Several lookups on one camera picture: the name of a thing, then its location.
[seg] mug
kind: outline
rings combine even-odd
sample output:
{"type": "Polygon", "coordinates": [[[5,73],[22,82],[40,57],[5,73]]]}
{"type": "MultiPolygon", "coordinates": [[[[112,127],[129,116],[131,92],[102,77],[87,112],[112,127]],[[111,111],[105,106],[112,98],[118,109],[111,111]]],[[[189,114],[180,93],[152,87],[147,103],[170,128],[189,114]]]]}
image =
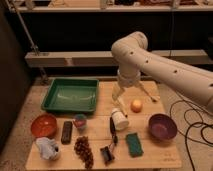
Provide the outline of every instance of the mug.
{"type": "Polygon", "coordinates": [[[129,121],[119,108],[114,108],[111,113],[115,129],[120,131],[128,127],[129,121]]]}

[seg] floor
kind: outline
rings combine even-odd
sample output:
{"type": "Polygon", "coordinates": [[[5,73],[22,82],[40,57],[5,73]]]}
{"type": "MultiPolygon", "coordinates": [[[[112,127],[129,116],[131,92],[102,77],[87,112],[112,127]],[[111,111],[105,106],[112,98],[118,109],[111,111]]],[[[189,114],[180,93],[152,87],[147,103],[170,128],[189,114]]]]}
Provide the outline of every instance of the floor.
{"type": "MultiPolygon", "coordinates": [[[[171,105],[180,100],[177,94],[163,84],[158,84],[161,100],[164,104],[166,113],[169,114],[171,105]]],[[[48,86],[42,86],[35,83],[26,98],[26,101],[20,111],[18,119],[11,131],[6,146],[0,156],[0,171],[25,171],[25,163],[33,142],[33,137],[30,133],[30,124],[32,120],[40,115],[43,111],[40,109],[41,101],[44,98],[44,91],[48,86]]],[[[183,114],[189,107],[184,103],[177,103],[173,108],[173,119],[177,123],[178,128],[182,132],[186,132],[189,126],[184,120],[183,114]]],[[[206,123],[212,124],[213,117],[208,117],[202,114],[206,123]]],[[[187,120],[190,123],[200,121],[196,112],[187,112],[187,120]]],[[[201,140],[200,128],[193,128],[189,132],[190,138],[201,140]]],[[[207,140],[212,142],[213,131],[208,128],[204,131],[207,140]]],[[[180,156],[182,158],[182,168],[180,169],[162,169],[163,171],[190,171],[192,170],[189,162],[189,157],[186,153],[186,146],[184,144],[184,137],[178,134],[174,141],[176,141],[180,156]]],[[[189,149],[194,161],[196,171],[213,171],[213,146],[198,144],[188,140],[189,149]]]]}

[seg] green tray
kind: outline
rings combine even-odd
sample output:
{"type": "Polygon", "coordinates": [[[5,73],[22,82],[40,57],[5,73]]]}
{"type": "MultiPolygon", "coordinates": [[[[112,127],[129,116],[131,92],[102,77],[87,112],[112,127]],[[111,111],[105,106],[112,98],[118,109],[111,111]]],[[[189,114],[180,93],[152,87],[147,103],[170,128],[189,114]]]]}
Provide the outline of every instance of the green tray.
{"type": "Polygon", "coordinates": [[[99,81],[96,79],[53,80],[41,108],[47,112],[93,113],[96,109],[99,81]]]}

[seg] sponge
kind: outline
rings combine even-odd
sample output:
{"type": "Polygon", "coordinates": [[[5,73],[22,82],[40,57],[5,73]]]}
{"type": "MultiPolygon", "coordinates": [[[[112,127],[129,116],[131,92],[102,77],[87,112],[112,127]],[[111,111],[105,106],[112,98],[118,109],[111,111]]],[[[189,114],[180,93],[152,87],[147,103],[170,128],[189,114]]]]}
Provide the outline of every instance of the sponge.
{"type": "Polygon", "coordinates": [[[132,157],[142,156],[143,149],[137,133],[127,134],[126,142],[128,144],[129,153],[132,157]]]}

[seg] cable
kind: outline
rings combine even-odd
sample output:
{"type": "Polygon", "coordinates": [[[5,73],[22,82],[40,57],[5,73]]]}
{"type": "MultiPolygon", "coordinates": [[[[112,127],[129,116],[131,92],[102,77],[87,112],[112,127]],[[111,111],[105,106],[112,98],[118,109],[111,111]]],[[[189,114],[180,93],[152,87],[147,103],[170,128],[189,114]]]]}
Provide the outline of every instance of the cable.
{"type": "Polygon", "coordinates": [[[204,135],[203,135],[203,130],[205,130],[206,128],[211,128],[211,129],[213,129],[213,125],[209,125],[209,124],[203,123],[203,122],[195,122],[195,123],[191,124],[191,125],[188,127],[188,129],[187,129],[187,131],[186,131],[186,134],[185,134],[185,145],[186,145],[186,150],[187,150],[187,153],[188,153],[188,156],[189,156],[190,163],[191,163],[191,165],[192,165],[193,171],[195,171],[195,166],[194,166],[194,162],[193,162],[193,160],[192,160],[192,156],[191,156],[191,153],[190,153],[190,150],[189,150],[189,146],[188,146],[188,141],[187,141],[187,140],[188,140],[188,133],[189,133],[190,129],[191,129],[192,127],[194,127],[195,125],[197,125],[197,124],[199,124],[199,125],[200,125],[200,124],[205,125],[205,127],[203,127],[203,128],[201,129],[201,137],[202,137],[202,139],[203,139],[206,143],[213,145],[213,143],[207,141],[206,138],[205,138],[204,135]]]}
{"type": "Polygon", "coordinates": [[[204,135],[204,131],[205,131],[206,129],[209,129],[209,128],[210,128],[210,129],[213,130],[213,124],[207,124],[207,123],[205,123],[204,120],[203,120],[203,117],[202,117],[201,113],[205,113],[206,115],[210,116],[211,119],[212,119],[212,116],[213,116],[213,115],[211,115],[210,113],[208,113],[207,111],[205,111],[203,108],[201,108],[201,107],[198,106],[197,104],[195,104],[195,103],[193,103],[193,102],[191,102],[191,101],[185,100],[185,99],[184,99],[181,95],[179,95],[178,93],[176,93],[176,94],[181,98],[181,100],[178,100],[178,101],[174,102],[174,103],[170,106],[169,115],[170,115],[170,117],[172,118],[172,110],[173,110],[174,106],[175,106],[176,104],[178,104],[178,103],[183,103],[183,102],[184,102],[184,103],[186,103],[186,104],[190,107],[190,109],[187,109],[187,110],[184,112],[184,119],[185,119],[186,123],[189,125],[188,128],[187,128],[187,130],[186,130],[186,133],[184,134],[184,133],[181,132],[179,129],[178,129],[178,132],[179,132],[181,135],[183,135],[184,138],[185,138],[186,151],[187,151],[187,154],[188,154],[188,157],[189,157],[189,160],[190,160],[192,169],[193,169],[193,171],[196,171],[195,166],[194,166],[194,162],[193,162],[193,159],[192,159],[190,150],[189,150],[188,140],[191,140],[191,141],[196,142],[196,143],[199,143],[199,144],[207,145],[207,146],[209,146],[209,147],[213,147],[213,142],[209,141],[209,140],[205,137],[205,135],[204,135]],[[186,119],[186,114],[187,114],[188,112],[190,112],[190,111],[195,111],[195,112],[198,114],[198,116],[199,116],[199,118],[200,118],[201,121],[200,121],[200,122],[195,122],[195,123],[192,123],[192,124],[191,124],[191,123],[186,119]],[[196,129],[197,129],[197,128],[201,128],[201,129],[200,129],[200,136],[201,136],[202,141],[199,141],[199,140],[190,138],[190,137],[188,136],[189,131],[190,131],[192,128],[196,128],[196,129]]]}
{"type": "Polygon", "coordinates": [[[174,30],[175,30],[175,16],[174,16],[174,10],[173,8],[171,8],[171,33],[170,33],[170,40],[169,40],[169,59],[171,59],[172,57],[174,30]]]}

